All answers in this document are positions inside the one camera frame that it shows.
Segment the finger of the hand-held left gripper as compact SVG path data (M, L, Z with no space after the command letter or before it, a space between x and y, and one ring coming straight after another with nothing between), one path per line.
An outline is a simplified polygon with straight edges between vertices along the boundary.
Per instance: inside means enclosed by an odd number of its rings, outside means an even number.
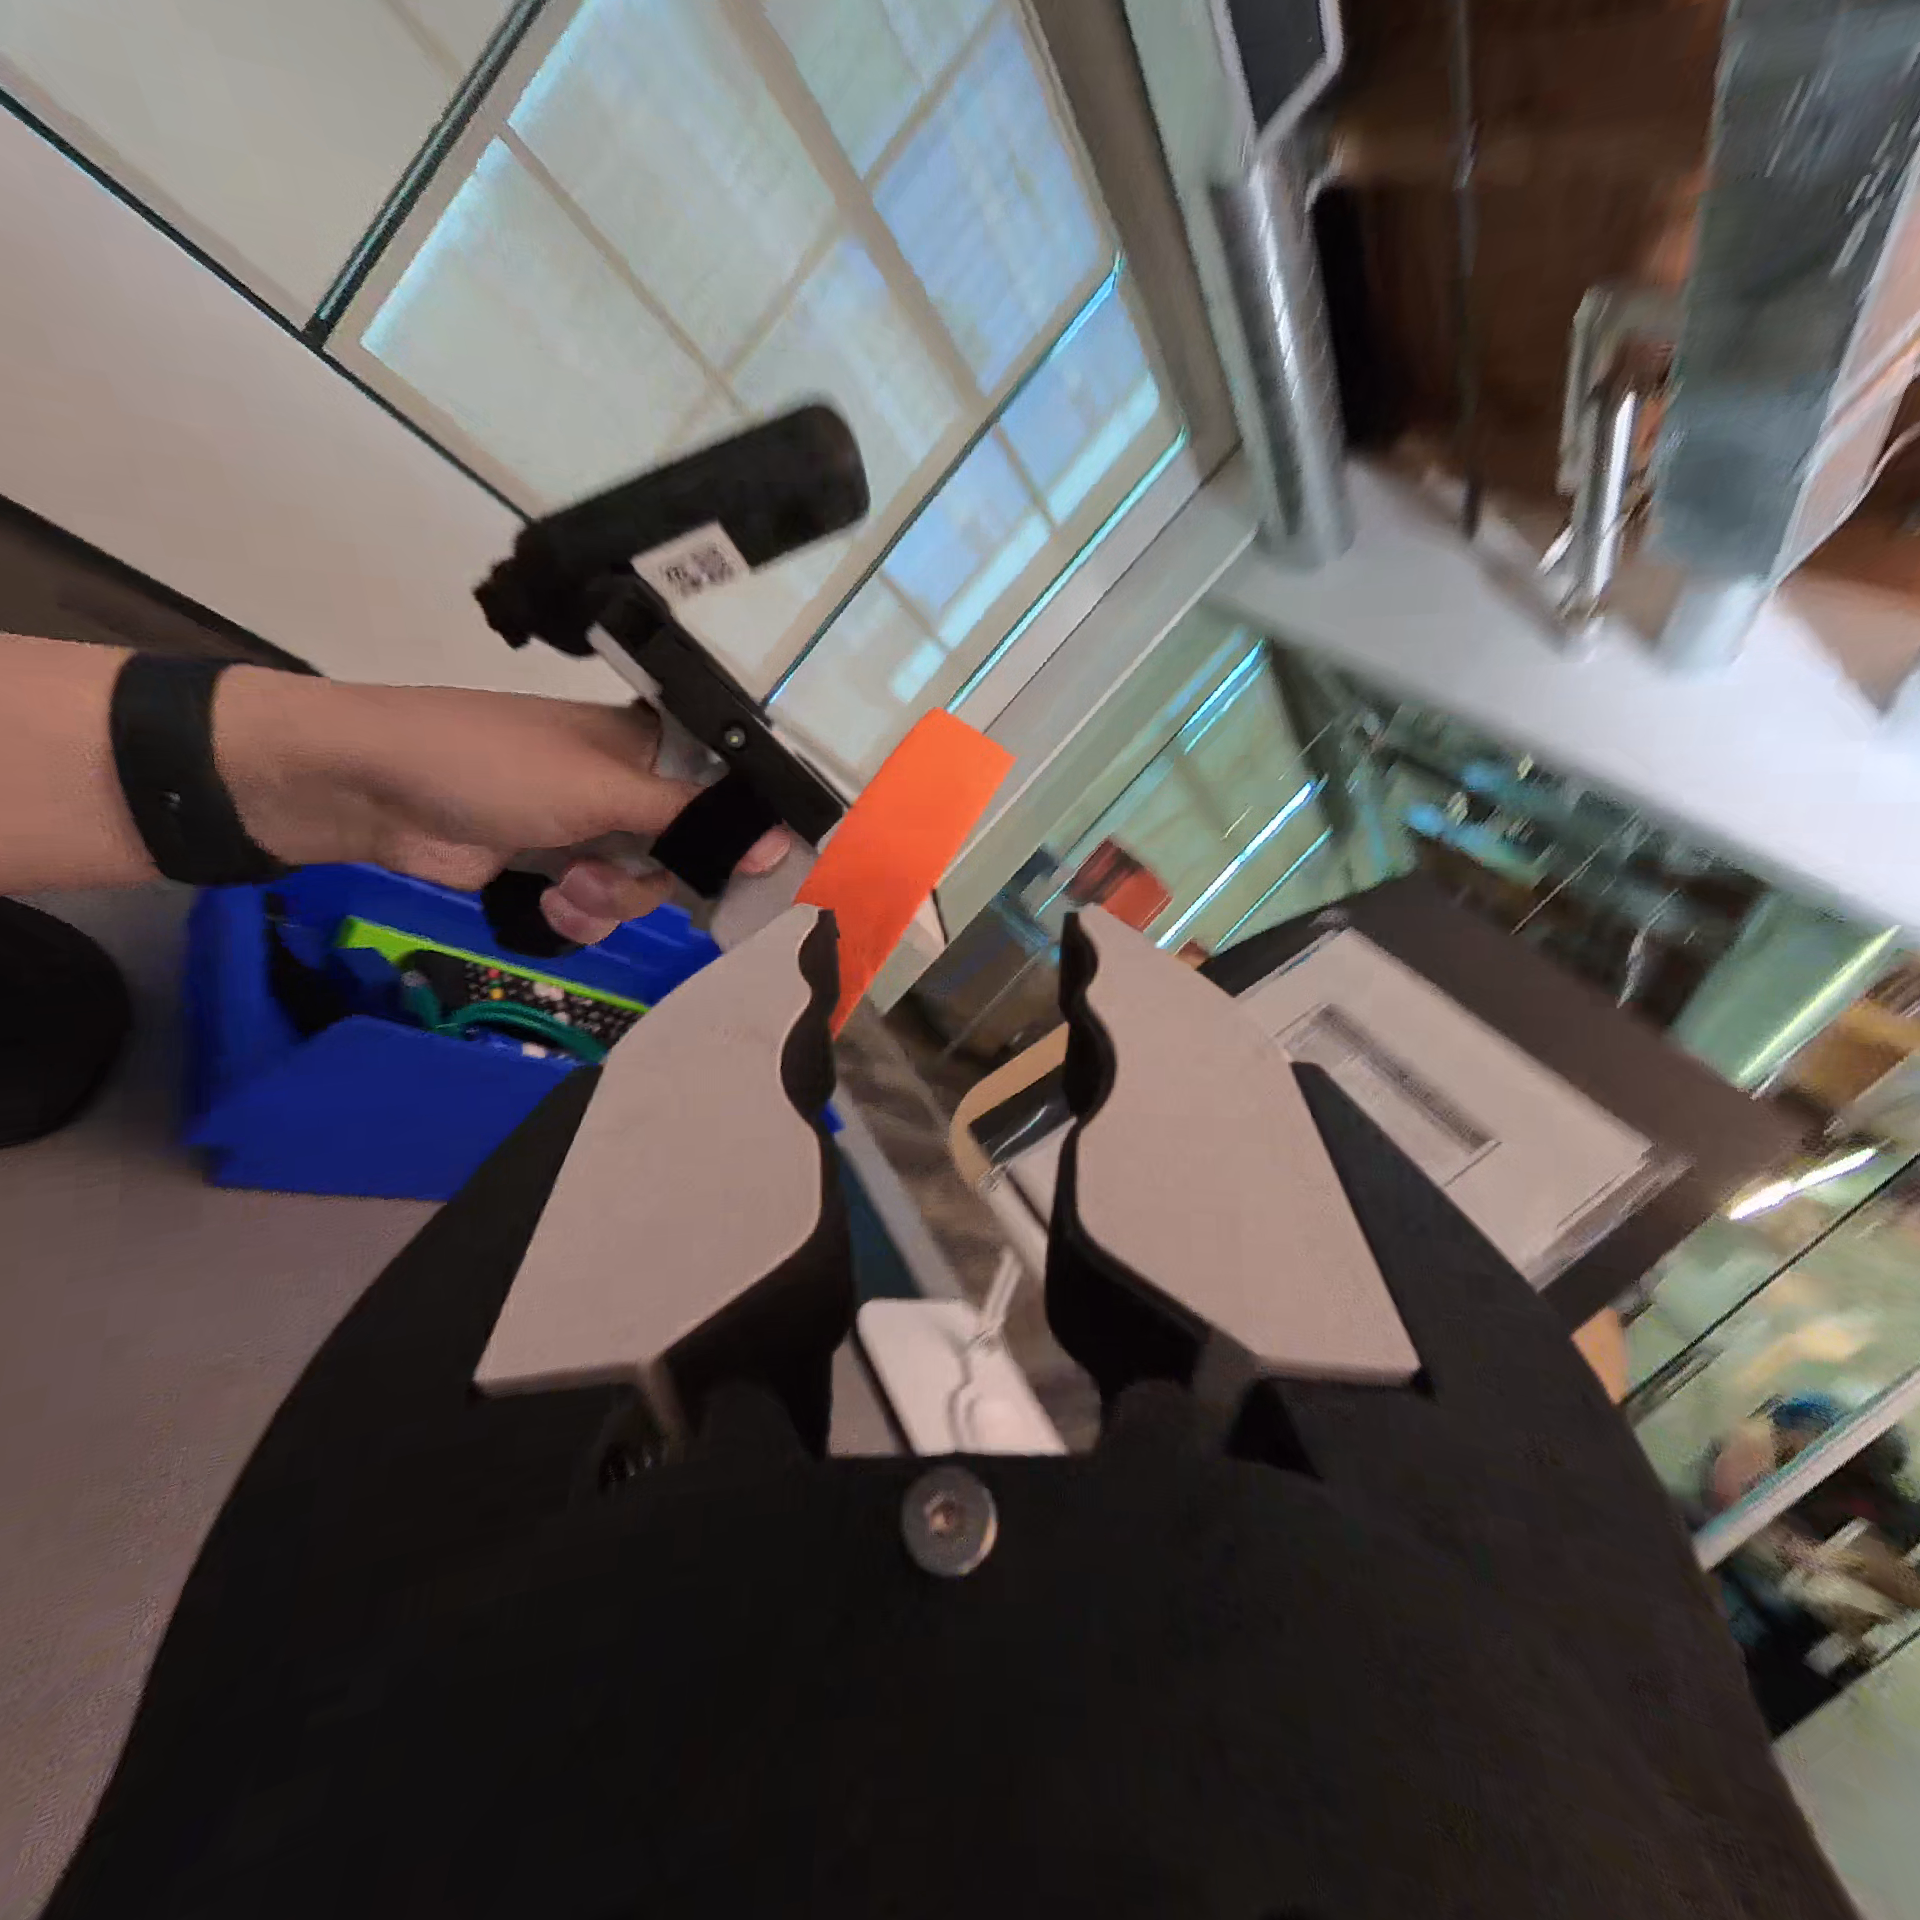
M810 874L811 869L737 872L708 913L708 932L717 951L731 952L780 921L795 904Z

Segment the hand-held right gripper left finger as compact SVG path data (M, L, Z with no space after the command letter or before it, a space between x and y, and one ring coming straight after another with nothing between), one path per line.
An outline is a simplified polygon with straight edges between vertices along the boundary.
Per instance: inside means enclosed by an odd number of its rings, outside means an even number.
M774 1400L811 1456L858 1285L834 1089L837 922L795 903L613 1047L483 1348L487 1399L629 1386L671 1441Z

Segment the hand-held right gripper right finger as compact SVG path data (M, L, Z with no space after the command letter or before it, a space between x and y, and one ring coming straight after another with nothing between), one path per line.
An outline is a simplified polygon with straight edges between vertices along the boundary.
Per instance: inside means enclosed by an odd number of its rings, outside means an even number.
M1062 937L1067 1126L1045 1309L1101 1433L1174 1390L1229 1441L1275 1383L1398 1390L1422 1360L1290 1055L1101 908Z

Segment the orange tape roll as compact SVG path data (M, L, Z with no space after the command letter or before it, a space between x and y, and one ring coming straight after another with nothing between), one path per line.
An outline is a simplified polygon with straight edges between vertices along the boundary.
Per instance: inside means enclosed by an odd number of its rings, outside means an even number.
M961 857L1015 764L1012 751L972 725L929 710L830 831L798 903L833 913L834 1034Z

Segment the blue plastic bin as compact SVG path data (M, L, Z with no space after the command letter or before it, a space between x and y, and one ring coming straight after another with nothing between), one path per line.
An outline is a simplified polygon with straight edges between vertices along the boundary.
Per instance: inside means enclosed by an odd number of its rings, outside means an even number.
M361 916L551 968L654 1012L723 952L668 904L572 954L497 935L481 893L335 863L211 887L187 913L183 1138L212 1184L451 1200L537 1104L604 1066L443 1039L401 1005L397 968L332 944Z

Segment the person's left forearm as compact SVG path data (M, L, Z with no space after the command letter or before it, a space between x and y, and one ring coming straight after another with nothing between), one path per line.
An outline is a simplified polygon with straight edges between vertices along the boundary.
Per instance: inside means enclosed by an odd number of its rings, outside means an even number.
M129 888L158 878L111 761L131 653L2 637L2 893Z

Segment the person's left hand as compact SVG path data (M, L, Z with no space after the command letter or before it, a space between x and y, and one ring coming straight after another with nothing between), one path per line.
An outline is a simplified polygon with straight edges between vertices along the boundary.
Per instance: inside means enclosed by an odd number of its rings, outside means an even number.
M541 921L578 945L671 887L604 846L658 839L699 794L658 773L661 727L638 705L236 666L211 727L241 824L281 866L357 862L477 890L540 857Z

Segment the large paned window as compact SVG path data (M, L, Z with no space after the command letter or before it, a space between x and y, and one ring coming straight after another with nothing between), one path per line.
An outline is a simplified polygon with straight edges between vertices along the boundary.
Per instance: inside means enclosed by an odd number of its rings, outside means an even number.
M843 775L1183 456L1030 5L2 5L5 94L527 517L805 400L871 509L692 625Z

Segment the framed instruction sign board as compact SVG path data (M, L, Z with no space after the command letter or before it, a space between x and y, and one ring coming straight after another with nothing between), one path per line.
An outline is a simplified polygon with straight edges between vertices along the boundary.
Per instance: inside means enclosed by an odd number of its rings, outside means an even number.
M1721 1200L1737 1097L1433 880L1382 882L1189 970L1324 1071L1543 1294L1612 1302Z

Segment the black remote control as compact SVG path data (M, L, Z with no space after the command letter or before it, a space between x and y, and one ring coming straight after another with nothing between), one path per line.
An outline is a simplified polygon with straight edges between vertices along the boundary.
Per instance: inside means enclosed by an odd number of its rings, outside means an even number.
M413 949L395 967L401 1005L422 1031L533 1057L601 1065L644 1014L636 1001L443 949Z

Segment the white stand base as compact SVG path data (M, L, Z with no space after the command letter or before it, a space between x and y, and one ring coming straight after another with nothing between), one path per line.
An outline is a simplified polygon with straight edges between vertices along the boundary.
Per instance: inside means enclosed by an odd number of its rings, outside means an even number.
M1062 1456L1062 1434L999 1335L961 1301L871 1301L855 1343L911 1456Z

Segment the green plastic block strip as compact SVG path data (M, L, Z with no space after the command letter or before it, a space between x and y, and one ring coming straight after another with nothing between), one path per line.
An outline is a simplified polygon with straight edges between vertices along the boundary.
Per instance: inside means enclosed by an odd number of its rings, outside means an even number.
M477 1001L557 1005L563 999L585 999L619 1005L629 1012L642 1009L642 1001L578 978L484 958L477 951L430 941L425 935L361 916L346 916L335 926L332 944L341 951L377 952L401 974L418 974L445 1005Z

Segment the silver ventilation duct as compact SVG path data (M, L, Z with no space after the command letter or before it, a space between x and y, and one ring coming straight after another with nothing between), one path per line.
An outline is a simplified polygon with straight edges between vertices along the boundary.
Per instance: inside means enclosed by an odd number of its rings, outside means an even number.
M1556 449L1556 620L1604 620L1639 500L1677 570L1654 637L1721 665L1866 502L1915 382L1915 5L1731 5L1694 263L1591 287Z
M1262 541L1298 570L1321 568L1354 545L1354 505L1305 180L1268 150L1215 183L1211 204L1268 476Z

